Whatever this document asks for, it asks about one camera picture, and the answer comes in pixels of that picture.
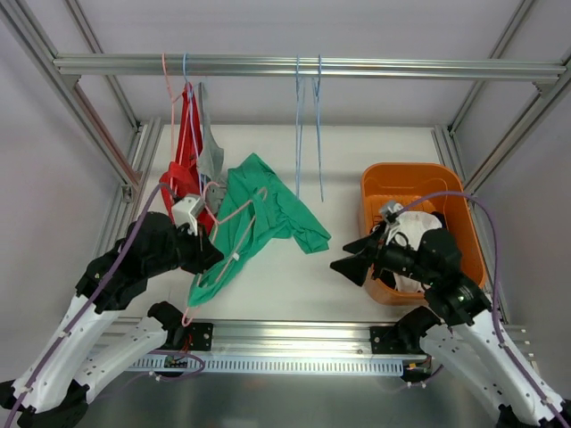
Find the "white tank top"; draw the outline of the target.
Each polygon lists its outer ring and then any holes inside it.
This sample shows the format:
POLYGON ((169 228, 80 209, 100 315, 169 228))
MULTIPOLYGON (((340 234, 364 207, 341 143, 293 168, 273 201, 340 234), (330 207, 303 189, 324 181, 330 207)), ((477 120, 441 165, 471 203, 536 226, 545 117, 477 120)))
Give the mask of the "white tank top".
MULTIPOLYGON (((410 246, 414 251, 418 249, 424 232, 442 228, 441 220, 424 211, 405 211, 397 218, 397 224, 392 226, 388 234, 388 242, 400 246, 410 246)), ((422 292, 419 281, 394 274, 395 290, 397 292, 422 292)))

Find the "green tank top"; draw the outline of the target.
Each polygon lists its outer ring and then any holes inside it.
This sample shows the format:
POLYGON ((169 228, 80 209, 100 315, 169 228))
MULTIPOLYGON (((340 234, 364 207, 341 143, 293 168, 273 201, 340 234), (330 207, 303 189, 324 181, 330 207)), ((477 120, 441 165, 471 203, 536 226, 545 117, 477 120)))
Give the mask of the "green tank top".
POLYGON ((331 234, 260 156, 250 154, 228 171, 227 193, 211 242, 225 258, 196 276, 189 307, 212 300, 270 241, 293 239, 305 254, 329 249, 331 234))

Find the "blue hanger with black top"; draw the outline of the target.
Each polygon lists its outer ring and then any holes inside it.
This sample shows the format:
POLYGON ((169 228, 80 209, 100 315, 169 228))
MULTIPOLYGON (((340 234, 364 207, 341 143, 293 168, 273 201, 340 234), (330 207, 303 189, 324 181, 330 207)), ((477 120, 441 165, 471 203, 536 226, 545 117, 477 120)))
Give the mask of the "blue hanger with black top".
POLYGON ((311 83, 312 83, 313 101, 315 109, 319 197, 320 200, 324 202, 325 193, 324 193, 324 181, 323 181, 323 169, 322 169, 322 140, 321 140, 321 79, 322 79, 322 56, 319 54, 317 76, 312 79, 311 83))

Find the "blue hanger with white top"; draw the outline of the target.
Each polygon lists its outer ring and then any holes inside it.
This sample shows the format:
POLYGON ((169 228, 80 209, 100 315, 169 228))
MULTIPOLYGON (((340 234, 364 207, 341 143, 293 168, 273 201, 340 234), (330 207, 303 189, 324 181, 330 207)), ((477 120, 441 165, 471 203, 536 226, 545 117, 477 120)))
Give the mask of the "blue hanger with white top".
POLYGON ((300 74, 301 58, 296 57, 295 63, 295 95, 296 95, 296 110, 295 110, 295 195, 300 198, 301 189, 301 171, 302 171, 302 115, 304 109, 304 96, 305 87, 304 80, 300 74))

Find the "black tank top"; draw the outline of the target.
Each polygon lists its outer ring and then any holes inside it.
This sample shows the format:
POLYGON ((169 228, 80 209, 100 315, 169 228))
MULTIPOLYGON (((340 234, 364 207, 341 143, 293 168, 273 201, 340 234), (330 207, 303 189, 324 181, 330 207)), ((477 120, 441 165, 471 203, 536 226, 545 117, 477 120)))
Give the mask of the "black tank top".
POLYGON ((441 223, 441 227, 442 227, 442 228, 447 229, 447 223, 446 223, 445 216, 444 216, 441 212, 433 211, 433 212, 432 212, 432 215, 433 215, 434 217, 436 217, 436 218, 439 220, 439 222, 441 223))

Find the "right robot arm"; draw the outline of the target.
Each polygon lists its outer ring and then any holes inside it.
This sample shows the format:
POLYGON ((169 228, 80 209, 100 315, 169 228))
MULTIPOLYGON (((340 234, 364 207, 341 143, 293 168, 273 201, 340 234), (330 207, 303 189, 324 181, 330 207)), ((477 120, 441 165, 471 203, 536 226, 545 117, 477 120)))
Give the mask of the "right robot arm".
POLYGON ((330 267, 358 286, 389 271, 426 287, 426 305, 402 317, 380 342, 439 361, 480 401, 499 427, 568 427, 570 402, 532 368, 484 292, 460 269, 444 228, 424 232, 417 249, 378 231, 344 246, 330 267))

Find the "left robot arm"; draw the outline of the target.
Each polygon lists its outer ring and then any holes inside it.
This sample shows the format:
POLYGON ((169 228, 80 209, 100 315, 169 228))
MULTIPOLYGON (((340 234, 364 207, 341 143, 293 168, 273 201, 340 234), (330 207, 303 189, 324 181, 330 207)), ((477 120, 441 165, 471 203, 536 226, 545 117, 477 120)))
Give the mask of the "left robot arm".
POLYGON ((87 265, 62 322, 34 363, 1 384, 1 406, 9 412, 5 425, 74 427, 136 360, 156 350, 188 350, 192 326, 183 325, 179 309, 161 301, 116 343, 91 353, 150 279, 177 269, 201 274, 222 258, 204 227, 192 233, 159 212, 140 216, 124 238, 87 265))

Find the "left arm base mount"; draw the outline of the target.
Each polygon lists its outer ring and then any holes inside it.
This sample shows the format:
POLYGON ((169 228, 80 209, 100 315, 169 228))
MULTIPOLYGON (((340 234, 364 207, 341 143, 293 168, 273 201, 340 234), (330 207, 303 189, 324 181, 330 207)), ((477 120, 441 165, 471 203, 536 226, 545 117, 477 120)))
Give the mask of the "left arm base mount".
POLYGON ((181 326, 175 333, 175 349, 181 351, 210 351, 212 347, 214 324, 193 322, 181 326))

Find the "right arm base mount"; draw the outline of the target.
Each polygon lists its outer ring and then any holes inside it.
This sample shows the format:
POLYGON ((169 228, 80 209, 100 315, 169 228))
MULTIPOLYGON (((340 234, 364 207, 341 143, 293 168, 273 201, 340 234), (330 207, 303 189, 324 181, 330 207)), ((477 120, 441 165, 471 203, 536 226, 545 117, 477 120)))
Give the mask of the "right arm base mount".
POLYGON ((373 325, 368 330, 373 355, 397 355, 406 352, 406 347, 394 325, 373 325))

